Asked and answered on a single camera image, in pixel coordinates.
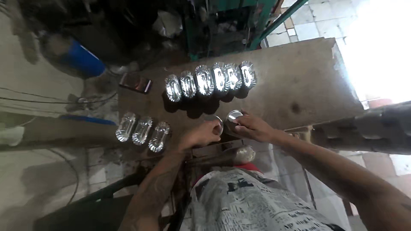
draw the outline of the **metal pipe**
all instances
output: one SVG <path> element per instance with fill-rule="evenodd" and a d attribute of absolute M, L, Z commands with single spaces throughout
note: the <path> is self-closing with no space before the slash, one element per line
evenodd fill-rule
<path fill-rule="evenodd" d="M 275 30 L 281 23 L 283 23 L 287 18 L 289 18 L 294 12 L 296 12 L 302 5 L 304 5 L 308 0 L 297 0 L 288 10 L 281 14 L 271 25 L 269 25 L 261 34 L 258 39 L 254 39 L 250 50 L 255 50 L 258 44 L 263 40 L 267 35 L 269 35 L 273 30 Z"/>

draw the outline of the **worn wooden table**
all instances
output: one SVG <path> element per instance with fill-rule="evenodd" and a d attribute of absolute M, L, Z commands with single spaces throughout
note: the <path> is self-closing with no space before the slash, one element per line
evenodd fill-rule
<path fill-rule="evenodd" d="M 208 103 L 169 105 L 164 99 L 164 78 L 184 70 L 194 72 L 198 65 L 215 62 L 254 64 L 257 85 L 247 97 Z M 173 131 L 171 143 L 184 130 L 202 121 L 206 114 L 224 120 L 234 109 L 247 109 L 278 129 L 355 116 L 363 107 L 350 85 L 335 39 L 313 39 L 271 48 L 208 58 L 180 66 L 144 70 L 137 75 L 153 81 L 149 94 L 127 89 L 119 91 L 120 115 L 127 111 L 166 121 Z"/>

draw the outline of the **person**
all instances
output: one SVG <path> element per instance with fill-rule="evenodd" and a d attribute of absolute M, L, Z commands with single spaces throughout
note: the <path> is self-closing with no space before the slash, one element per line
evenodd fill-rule
<path fill-rule="evenodd" d="M 411 199 L 362 166 L 330 150 L 294 138 L 243 112 L 235 132 L 281 146 L 305 169 L 347 198 L 369 231 L 411 230 Z M 159 230 L 158 217 L 185 159 L 184 150 L 219 141 L 205 121 L 182 136 L 165 154 L 133 196 L 119 230 Z M 277 182 L 253 171 L 231 168 L 203 176 L 191 191 L 195 230 L 343 230 Z"/>

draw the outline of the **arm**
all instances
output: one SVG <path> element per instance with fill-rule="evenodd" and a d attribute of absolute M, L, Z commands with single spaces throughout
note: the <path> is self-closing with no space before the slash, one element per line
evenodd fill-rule
<path fill-rule="evenodd" d="M 184 150 L 219 141 L 220 136 L 212 132 L 216 126 L 219 126 L 218 120 L 205 121 L 185 134 L 175 150 L 164 155 L 139 185 L 119 231 L 159 230 L 158 216 L 170 195 L 178 170 L 185 158 Z"/>
<path fill-rule="evenodd" d="M 411 230 L 411 199 L 367 169 L 328 149 L 273 129 L 247 113 L 236 122 L 238 134 L 281 146 L 310 173 L 355 204 L 368 230 Z"/>

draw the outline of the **fluted foil cup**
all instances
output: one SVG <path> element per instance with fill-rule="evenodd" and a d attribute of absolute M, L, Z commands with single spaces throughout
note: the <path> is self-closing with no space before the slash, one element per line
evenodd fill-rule
<path fill-rule="evenodd" d="M 181 92 L 187 99 L 192 99 L 196 95 L 197 87 L 193 74 L 190 71 L 183 71 L 180 76 Z"/>
<path fill-rule="evenodd" d="M 132 141 L 136 145 L 142 145 L 147 140 L 148 133 L 153 125 L 153 119 L 149 116 L 142 117 L 132 135 Z"/>
<path fill-rule="evenodd" d="M 153 152 L 163 150 L 170 133 L 170 125 L 166 122 L 160 122 L 154 129 L 154 133 L 148 142 L 148 148 Z"/>
<path fill-rule="evenodd" d="M 224 74 L 224 63 L 217 62 L 211 69 L 214 81 L 214 93 L 219 96 L 225 96 L 230 90 L 230 80 L 227 74 Z"/>
<path fill-rule="evenodd" d="M 257 77 L 253 64 L 250 61 L 243 61 L 240 65 L 240 69 L 244 86 L 250 90 L 257 84 Z"/>
<path fill-rule="evenodd" d="M 131 130 L 136 121 L 136 115 L 132 112 L 127 112 L 121 118 L 121 122 L 115 131 L 115 136 L 121 142 L 126 142 L 130 137 Z"/>
<path fill-rule="evenodd" d="M 229 80 L 230 92 L 237 92 L 242 85 L 242 77 L 240 73 L 240 68 L 234 63 L 229 63 L 224 65 L 224 74 Z"/>
<path fill-rule="evenodd" d="M 206 65 L 200 65 L 196 68 L 197 94 L 202 98 L 211 97 L 214 91 L 214 81 L 210 70 Z"/>
<path fill-rule="evenodd" d="M 181 87 L 178 82 L 178 77 L 174 74 L 167 76 L 166 82 L 166 93 L 167 97 L 171 102 L 179 102 L 181 100 Z"/>

